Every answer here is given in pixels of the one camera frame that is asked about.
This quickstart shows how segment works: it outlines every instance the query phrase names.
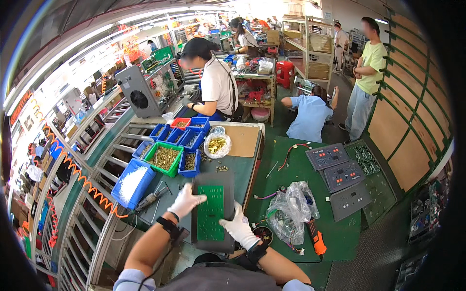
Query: shelving unit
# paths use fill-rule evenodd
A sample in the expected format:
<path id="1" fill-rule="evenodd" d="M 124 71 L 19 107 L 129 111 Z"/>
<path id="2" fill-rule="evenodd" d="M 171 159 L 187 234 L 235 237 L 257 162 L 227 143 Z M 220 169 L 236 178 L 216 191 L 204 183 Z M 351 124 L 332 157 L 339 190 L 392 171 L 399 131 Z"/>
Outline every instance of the shelving unit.
<path id="1" fill-rule="evenodd" d="M 290 59 L 303 79 L 326 83 L 327 91 L 332 77 L 334 56 L 333 24 L 322 18 L 306 16 L 304 19 L 283 19 L 283 22 L 299 23 L 299 30 L 283 28 L 285 42 L 303 51 L 302 59 Z M 301 38 L 290 35 L 300 34 Z"/>

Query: workbench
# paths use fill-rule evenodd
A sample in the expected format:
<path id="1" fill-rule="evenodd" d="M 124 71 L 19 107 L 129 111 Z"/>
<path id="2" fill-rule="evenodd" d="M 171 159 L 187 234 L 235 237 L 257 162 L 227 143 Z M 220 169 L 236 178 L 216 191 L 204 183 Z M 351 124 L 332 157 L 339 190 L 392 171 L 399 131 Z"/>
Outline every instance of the workbench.
<path id="1" fill-rule="evenodd" d="M 324 261 L 352 260 L 356 258 L 356 247 L 359 243 L 359 233 L 361 228 L 361 211 L 349 217 L 335 222 L 333 219 L 330 202 L 325 201 L 325 197 L 330 197 L 324 180 L 318 172 L 315 172 L 311 163 L 304 154 L 306 147 L 298 146 L 291 149 L 288 158 L 289 167 L 285 166 L 280 171 L 277 169 L 284 163 L 288 149 L 296 143 L 306 143 L 297 139 L 276 136 L 276 143 L 272 147 L 266 147 L 260 163 L 257 177 L 255 179 L 253 193 L 259 197 L 273 194 L 280 186 L 288 187 L 292 182 L 307 181 L 309 188 L 315 199 L 315 203 L 320 213 L 320 218 L 315 220 L 316 228 L 322 232 L 323 241 L 327 246 L 327 251 L 323 256 Z M 318 148 L 325 146 L 323 143 L 312 142 L 309 146 Z M 274 167 L 270 176 L 266 175 Z M 246 203 L 246 216 L 249 222 L 258 222 L 265 218 L 270 199 L 257 200 L 250 198 Z M 262 222 L 258 226 L 268 226 L 267 222 Z M 319 262 L 320 259 L 314 251 L 310 236 L 305 230 L 304 244 L 295 246 L 304 248 L 304 256 L 294 253 L 285 242 L 274 236 L 271 247 L 295 263 Z"/>
<path id="2" fill-rule="evenodd" d="M 247 126 L 247 127 L 259 127 L 259 134 L 257 136 L 257 142 L 254 150 L 254 157 L 247 158 L 241 156 L 225 156 L 221 159 L 215 159 L 212 161 L 203 161 L 200 165 L 201 173 L 206 172 L 215 172 L 217 166 L 227 166 L 230 172 L 234 173 L 234 199 L 243 204 L 251 196 L 253 176 L 256 169 L 256 163 L 258 157 L 261 156 L 260 149 L 261 144 L 264 142 L 265 138 L 265 126 L 263 123 L 235 123 L 235 122 L 210 122 L 211 127 L 224 125 L 224 126 Z M 190 183 L 192 178 L 185 178 L 180 174 L 176 175 L 174 178 L 163 175 L 162 173 L 157 173 L 155 178 L 147 187 L 146 192 L 143 195 L 143 198 L 154 192 L 156 187 L 159 185 L 160 181 L 167 183 L 168 188 L 170 189 L 172 195 L 165 191 L 165 193 L 160 197 L 160 199 L 150 205 L 147 209 L 139 212 L 137 214 L 138 219 L 141 219 L 148 225 L 153 225 L 157 217 L 164 214 L 168 207 L 170 207 L 181 187 L 184 183 Z M 181 219 L 180 226 L 185 227 L 187 230 L 191 231 L 191 214 L 188 214 L 183 219 Z M 191 243 L 191 236 L 185 239 L 186 242 Z"/>
<path id="3" fill-rule="evenodd" d="M 247 102 L 245 99 L 239 99 L 239 102 L 243 104 L 244 107 L 260 107 L 270 109 L 270 127 L 274 127 L 274 112 L 275 112 L 275 100 L 277 99 L 277 75 L 275 74 L 275 64 L 272 68 L 271 74 L 269 75 L 260 75 L 260 74 L 241 74 L 238 71 L 233 71 L 235 79 L 259 79 L 270 82 L 270 103 L 260 103 L 260 102 Z"/>

